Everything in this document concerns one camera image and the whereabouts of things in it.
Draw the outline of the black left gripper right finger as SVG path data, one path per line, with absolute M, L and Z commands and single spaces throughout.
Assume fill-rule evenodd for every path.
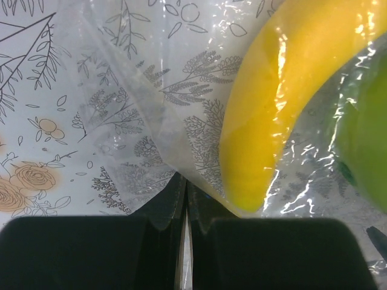
M 239 218 L 186 187 L 194 289 L 376 289 L 356 238 L 330 218 Z

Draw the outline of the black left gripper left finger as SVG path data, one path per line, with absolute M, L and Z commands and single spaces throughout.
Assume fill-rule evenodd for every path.
M 2 289 L 179 289 L 186 180 L 127 216 L 20 217 L 1 230 Z

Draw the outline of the clear zip top bag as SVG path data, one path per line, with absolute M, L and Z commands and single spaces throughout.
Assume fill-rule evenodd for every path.
M 218 158 L 229 92 L 254 34 L 279 1 L 60 1 L 56 41 L 73 55 L 80 117 L 123 203 L 137 210 L 179 170 L 224 197 Z M 356 236 L 370 271 L 386 260 L 366 230 L 386 215 L 361 197 L 323 136 L 340 69 L 287 142 L 257 217 L 325 217 Z

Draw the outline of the green fake apple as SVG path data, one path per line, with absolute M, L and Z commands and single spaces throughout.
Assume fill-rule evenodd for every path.
M 340 90 L 334 153 L 357 191 L 386 211 L 386 52 L 354 70 Z

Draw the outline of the yellow fake banana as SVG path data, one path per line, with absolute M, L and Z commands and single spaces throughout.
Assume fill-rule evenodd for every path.
M 298 117 L 321 86 L 386 32 L 385 1 L 284 1 L 249 46 L 220 136 L 226 198 L 259 210 Z

